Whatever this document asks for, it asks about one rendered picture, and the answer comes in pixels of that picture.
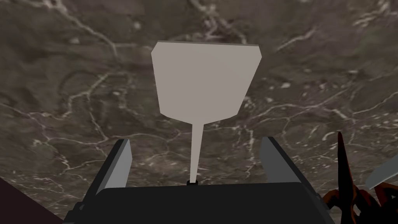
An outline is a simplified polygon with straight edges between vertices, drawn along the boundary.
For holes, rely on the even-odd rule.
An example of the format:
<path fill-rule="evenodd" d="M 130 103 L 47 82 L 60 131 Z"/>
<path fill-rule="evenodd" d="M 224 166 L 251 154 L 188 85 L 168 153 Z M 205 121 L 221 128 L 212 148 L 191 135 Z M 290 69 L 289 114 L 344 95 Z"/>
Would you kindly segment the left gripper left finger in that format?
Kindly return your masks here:
<path fill-rule="evenodd" d="M 93 199 L 106 188 L 126 187 L 132 164 L 132 152 L 128 139 L 119 139 L 88 188 L 83 202 Z"/>

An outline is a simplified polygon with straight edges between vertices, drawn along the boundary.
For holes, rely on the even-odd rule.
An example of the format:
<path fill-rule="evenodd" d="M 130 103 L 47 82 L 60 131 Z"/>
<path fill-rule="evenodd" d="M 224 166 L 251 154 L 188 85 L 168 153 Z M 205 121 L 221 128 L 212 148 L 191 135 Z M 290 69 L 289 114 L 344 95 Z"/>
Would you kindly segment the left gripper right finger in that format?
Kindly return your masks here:
<path fill-rule="evenodd" d="M 275 138 L 264 137 L 262 139 L 260 160 L 268 182 L 299 182 L 302 183 L 311 194 L 320 197 L 309 180 L 286 154 Z"/>

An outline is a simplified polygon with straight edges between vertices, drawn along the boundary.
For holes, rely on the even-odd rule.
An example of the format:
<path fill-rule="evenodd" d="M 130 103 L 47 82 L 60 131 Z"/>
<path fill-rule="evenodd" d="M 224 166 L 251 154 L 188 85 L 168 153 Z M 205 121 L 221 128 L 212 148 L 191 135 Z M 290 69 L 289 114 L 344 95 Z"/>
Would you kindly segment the grey flat blade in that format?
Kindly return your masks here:
<path fill-rule="evenodd" d="M 372 189 L 383 181 L 398 174 L 398 155 L 376 168 L 365 182 L 368 189 Z"/>

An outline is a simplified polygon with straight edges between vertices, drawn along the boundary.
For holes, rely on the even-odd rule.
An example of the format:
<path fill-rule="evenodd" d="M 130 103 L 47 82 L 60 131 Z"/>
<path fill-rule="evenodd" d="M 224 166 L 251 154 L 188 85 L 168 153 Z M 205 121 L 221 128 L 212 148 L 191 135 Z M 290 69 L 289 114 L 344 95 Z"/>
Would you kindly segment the dark red orange spiky object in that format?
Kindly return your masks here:
<path fill-rule="evenodd" d="M 375 186 L 377 199 L 354 185 L 342 133 L 338 132 L 338 188 L 323 197 L 329 209 L 342 211 L 340 224 L 398 224 L 398 185 Z"/>

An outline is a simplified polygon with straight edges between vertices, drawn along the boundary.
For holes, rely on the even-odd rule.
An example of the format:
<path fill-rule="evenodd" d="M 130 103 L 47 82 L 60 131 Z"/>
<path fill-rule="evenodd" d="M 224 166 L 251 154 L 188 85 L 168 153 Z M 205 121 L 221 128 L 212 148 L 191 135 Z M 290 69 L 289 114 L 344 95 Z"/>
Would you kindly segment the pale grey flat spatula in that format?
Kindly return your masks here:
<path fill-rule="evenodd" d="M 238 114 L 262 58 L 252 44 L 160 41 L 151 52 L 160 113 L 192 125 L 195 184 L 204 125 Z"/>

